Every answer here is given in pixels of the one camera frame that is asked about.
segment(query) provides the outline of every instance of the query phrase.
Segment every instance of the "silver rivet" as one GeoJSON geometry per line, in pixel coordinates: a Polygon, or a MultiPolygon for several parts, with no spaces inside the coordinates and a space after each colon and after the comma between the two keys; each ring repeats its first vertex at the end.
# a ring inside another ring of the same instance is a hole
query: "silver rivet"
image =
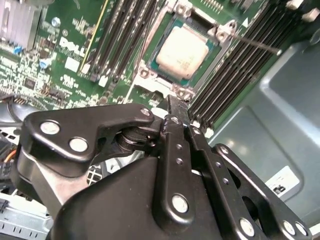
{"type": "Polygon", "coordinates": [[[229,180],[228,179],[224,178],[224,179],[222,179],[222,181],[223,181],[224,184],[229,185],[229,180]]]}
{"type": "Polygon", "coordinates": [[[296,221],[296,222],[295,222],[295,226],[296,226],[296,228],[297,228],[303,235],[305,235],[305,236],[308,235],[305,227],[304,227],[301,223],[299,223],[299,222],[296,221]]]}
{"type": "Polygon", "coordinates": [[[58,18],[58,17],[52,18],[52,20],[51,20],[51,25],[52,25],[53,27],[55,27],[55,28],[59,28],[60,25],[61,25],[61,20],[60,20],[60,18],[58,18]]]}
{"type": "Polygon", "coordinates": [[[201,134],[200,130],[196,127],[193,128],[193,131],[195,132],[195,134],[201,134]]]}
{"type": "Polygon", "coordinates": [[[180,123],[179,119],[178,119],[177,117],[175,117],[175,116],[173,116],[173,117],[171,118],[171,120],[172,120],[172,122],[174,122],[175,124],[179,124],[179,123],[180,123]]]}
{"type": "Polygon", "coordinates": [[[150,116],[150,112],[149,112],[149,110],[146,109],[146,108],[141,109],[141,112],[142,112],[144,115],[146,115],[146,116],[150,116]]]}
{"type": "Polygon", "coordinates": [[[60,127],[53,121],[46,121],[40,125],[40,129],[43,133],[49,135],[55,135],[60,131],[60,127]]]}
{"type": "Polygon", "coordinates": [[[295,235],[296,231],[294,229],[294,227],[291,225],[291,223],[287,222],[287,221],[283,221],[283,226],[285,228],[285,230],[290,233],[291,235],[295,235]]]}
{"type": "Polygon", "coordinates": [[[220,147],[221,151],[224,153],[224,154],[228,154],[228,149],[226,149],[224,146],[220,147]]]}
{"type": "Polygon", "coordinates": [[[176,161],[176,163],[179,164],[179,165],[184,164],[184,161],[183,161],[181,158],[179,158],[179,157],[178,157],[175,161],[176,161]]]}
{"type": "Polygon", "coordinates": [[[186,199],[180,195],[174,195],[172,197],[172,205],[179,213],[186,213],[189,209],[186,199]]]}
{"type": "Polygon", "coordinates": [[[79,137],[71,139],[71,141],[69,142],[69,146],[72,150],[79,153],[82,153],[88,149],[88,143],[84,139],[79,137]]]}
{"type": "Polygon", "coordinates": [[[243,232],[246,235],[248,235],[249,237],[253,237],[255,235],[254,227],[247,219],[241,218],[239,222],[243,232]]]}

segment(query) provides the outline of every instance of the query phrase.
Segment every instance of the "ram slot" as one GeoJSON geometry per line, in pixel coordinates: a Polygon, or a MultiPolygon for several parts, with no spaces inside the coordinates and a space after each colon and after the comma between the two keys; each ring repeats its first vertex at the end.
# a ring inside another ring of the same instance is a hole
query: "ram slot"
{"type": "MultiPolygon", "coordinates": [[[[292,35],[299,16],[283,6],[267,6],[245,34],[248,39],[278,48],[292,35]]],[[[239,42],[230,56],[192,103],[190,116],[205,127],[212,125],[236,97],[252,82],[273,55],[245,42],[239,42]]]]}
{"type": "MultiPolygon", "coordinates": [[[[269,19],[266,21],[268,25],[264,25],[259,31],[255,33],[255,36],[252,39],[258,40],[261,43],[267,44],[266,43],[266,38],[268,35],[265,35],[263,38],[259,38],[260,35],[264,35],[266,31],[274,31],[274,21],[269,22],[269,19]]],[[[217,85],[210,90],[209,94],[206,99],[206,105],[201,106],[201,115],[200,118],[203,118],[205,114],[211,110],[212,106],[216,103],[218,99],[221,99],[221,95],[224,93],[224,91],[227,89],[227,87],[236,82],[237,84],[241,83],[241,80],[236,79],[238,74],[241,71],[244,71],[247,67],[252,67],[254,63],[251,65],[249,64],[250,60],[255,56],[256,52],[258,52],[259,49],[256,47],[253,47],[251,45],[246,45],[241,53],[236,56],[235,59],[232,60],[230,63],[230,67],[228,70],[223,72],[223,76],[218,78],[218,83],[217,85]],[[210,96],[214,96],[214,100],[208,101],[208,98],[210,96]]]]}
{"type": "MultiPolygon", "coordinates": [[[[286,37],[290,34],[290,32],[293,30],[292,27],[288,27],[286,30],[286,33],[283,34],[283,37],[280,37],[279,39],[274,39],[275,44],[273,46],[281,46],[283,42],[286,40],[286,37]]],[[[266,62],[272,57],[271,53],[265,52],[263,55],[257,53],[259,57],[252,58],[251,62],[248,63],[251,64],[252,67],[249,70],[249,72],[243,72],[241,76],[238,78],[241,80],[239,81],[239,84],[232,86],[231,91],[226,91],[224,95],[221,97],[220,101],[215,104],[216,108],[213,112],[210,113],[210,116],[206,116],[206,119],[209,123],[213,124],[215,121],[218,120],[219,116],[223,114],[223,111],[229,106],[229,104],[233,101],[233,98],[231,96],[238,96],[245,88],[246,86],[255,81],[257,79],[259,70],[266,64],[266,62]]]]}
{"type": "Polygon", "coordinates": [[[90,57],[90,59],[92,59],[91,62],[93,63],[92,66],[95,66],[95,64],[98,63],[98,59],[101,55],[101,51],[103,49],[103,46],[106,43],[107,36],[109,36],[110,31],[113,28],[112,22],[116,17],[117,18],[115,19],[115,21],[117,21],[118,16],[119,16],[119,15],[117,15],[117,13],[120,11],[120,8],[122,7],[123,2],[124,1],[122,1],[122,0],[116,1],[115,6],[112,7],[111,12],[109,14],[110,17],[108,17],[106,19],[106,21],[103,23],[102,36],[100,37],[96,51],[94,52],[93,56],[90,57]]]}
{"type": "Polygon", "coordinates": [[[122,73],[124,72],[130,58],[132,57],[132,54],[134,53],[134,50],[137,48],[139,41],[141,39],[141,36],[143,32],[145,31],[146,27],[149,25],[149,22],[152,20],[153,12],[155,10],[155,7],[157,5],[157,0],[151,0],[148,8],[146,10],[146,13],[143,15],[142,20],[139,22],[138,27],[136,29],[136,32],[134,32],[130,38],[132,37],[132,41],[130,43],[130,46],[128,47],[128,50],[126,51],[125,55],[123,56],[121,62],[119,63],[119,67],[115,71],[114,74],[114,80],[117,82],[122,73]]]}
{"type": "Polygon", "coordinates": [[[122,56],[123,52],[125,51],[125,48],[130,42],[130,35],[134,33],[135,26],[138,25],[139,21],[141,21],[142,14],[144,14],[144,9],[148,3],[148,0],[138,0],[136,3],[136,7],[134,8],[134,11],[132,13],[132,17],[129,20],[129,23],[126,25],[124,29],[123,36],[121,37],[120,43],[116,46],[113,58],[110,60],[108,64],[108,70],[106,72],[110,72],[112,77],[113,71],[116,68],[116,65],[122,56]]]}
{"type": "Polygon", "coordinates": [[[119,13],[118,19],[111,30],[110,37],[105,46],[105,52],[101,55],[100,59],[98,60],[98,73],[101,73],[107,67],[107,61],[110,58],[116,43],[119,41],[123,33],[124,26],[132,13],[134,5],[135,0],[124,1],[124,6],[122,7],[121,12],[119,13]]]}

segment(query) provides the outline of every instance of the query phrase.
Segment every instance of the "electronic component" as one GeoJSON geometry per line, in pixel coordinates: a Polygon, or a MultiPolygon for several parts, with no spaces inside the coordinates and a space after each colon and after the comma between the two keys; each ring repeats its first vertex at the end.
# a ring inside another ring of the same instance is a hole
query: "electronic component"
{"type": "Polygon", "coordinates": [[[46,50],[41,50],[40,53],[39,53],[39,57],[41,59],[47,59],[49,57],[50,53],[46,50]]]}
{"type": "Polygon", "coordinates": [[[48,86],[47,84],[43,85],[42,92],[46,96],[50,96],[59,102],[66,99],[66,94],[63,91],[56,89],[55,87],[48,86]]]}
{"type": "Polygon", "coordinates": [[[251,5],[254,3],[254,1],[255,0],[244,0],[244,2],[241,5],[241,9],[245,11],[248,10],[251,7],[251,5]]]}
{"type": "Polygon", "coordinates": [[[60,18],[58,18],[58,17],[54,17],[54,18],[52,18],[52,20],[51,20],[51,25],[53,26],[53,27],[55,27],[55,28],[59,28],[60,27],[60,25],[61,25],[61,20],[60,20],[60,18]]]}
{"type": "Polygon", "coordinates": [[[178,79],[189,80],[209,52],[207,39],[186,26],[175,26],[155,61],[159,69],[178,79]]]}
{"type": "Polygon", "coordinates": [[[0,1],[0,38],[23,49],[33,48],[41,9],[12,0],[0,1]]]}
{"type": "Polygon", "coordinates": [[[36,81],[26,77],[24,80],[23,86],[25,86],[28,89],[35,90],[36,81]]]}
{"type": "Polygon", "coordinates": [[[320,10],[318,8],[314,8],[311,11],[302,15],[302,20],[308,23],[312,23],[319,16],[320,10]]]}
{"type": "Polygon", "coordinates": [[[18,55],[19,53],[22,52],[22,46],[16,46],[14,49],[13,49],[13,54],[16,54],[18,55]]]}
{"type": "Polygon", "coordinates": [[[304,0],[290,0],[286,3],[286,7],[288,9],[297,10],[303,2],[304,0]]]}
{"type": "Polygon", "coordinates": [[[39,67],[41,69],[47,69],[48,67],[50,67],[52,64],[52,60],[50,58],[47,59],[40,59],[39,61],[39,67]]]}

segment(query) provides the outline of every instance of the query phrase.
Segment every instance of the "white label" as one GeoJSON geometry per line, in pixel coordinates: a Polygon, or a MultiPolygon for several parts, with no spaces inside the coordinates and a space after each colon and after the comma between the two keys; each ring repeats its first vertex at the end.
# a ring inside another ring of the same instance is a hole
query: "white label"
{"type": "Polygon", "coordinates": [[[80,65],[80,62],[68,56],[64,67],[76,73],[78,71],[79,65],[80,65]]]}
{"type": "Polygon", "coordinates": [[[274,192],[279,198],[293,189],[300,183],[297,176],[290,169],[289,166],[285,166],[278,171],[273,177],[271,177],[265,185],[274,192]]]}

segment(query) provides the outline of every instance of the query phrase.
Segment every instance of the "green circuit board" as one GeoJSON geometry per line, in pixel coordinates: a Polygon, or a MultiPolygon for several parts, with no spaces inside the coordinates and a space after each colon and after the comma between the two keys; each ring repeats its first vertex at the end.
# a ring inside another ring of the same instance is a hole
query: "green circuit board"
{"type": "MultiPolygon", "coordinates": [[[[153,24],[163,14],[162,10],[168,6],[168,2],[174,1],[158,0],[156,2],[150,19],[152,23],[149,26],[150,29],[146,28],[141,34],[125,65],[121,78],[110,90],[108,88],[109,82],[105,86],[99,85],[99,78],[93,79],[92,71],[85,72],[83,67],[88,58],[97,50],[117,1],[56,0],[41,10],[41,20],[33,49],[13,54],[12,45],[4,41],[0,43],[0,91],[7,94],[20,93],[35,97],[48,110],[96,106],[103,96],[107,98],[103,104],[135,102],[155,107],[162,101],[163,96],[158,92],[150,92],[140,86],[133,85],[133,74],[144,40],[147,39],[146,32],[152,30],[153,24]],[[54,18],[60,20],[58,27],[52,25],[54,18]],[[40,67],[40,62],[43,59],[50,60],[49,67],[46,69],[40,67]],[[63,99],[58,100],[57,97],[52,97],[46,88],[54,88],[55,91],[62,93],[63,99]]],[[[220,25],[235,20],[238,35],[246,32],[265,3],[264,0],[255,0],[247,9],[243,9],[241,6],[243,1],[190,0],[189,2],[220,25]]],[[[172,24],[173,20],[189,24],[186,19],[176,17],[175,13],[165,12],[143,53],[142,59],[146,63],[157,51],[159,43],[163,40],[163,35],[168,31],[168,26],[172,24]]],[[[117,46],[120,39],[117,39],[113,46],[117,46]]],[[[230,54],[236,43],[237,40],[232,41],[228,52],[222,56],[220,62],[230,54]]],[[[219,44],[212,43],[212,49],[205,60],[192,79],[184,85],[192,89],[220,50],[219,44]]]]}

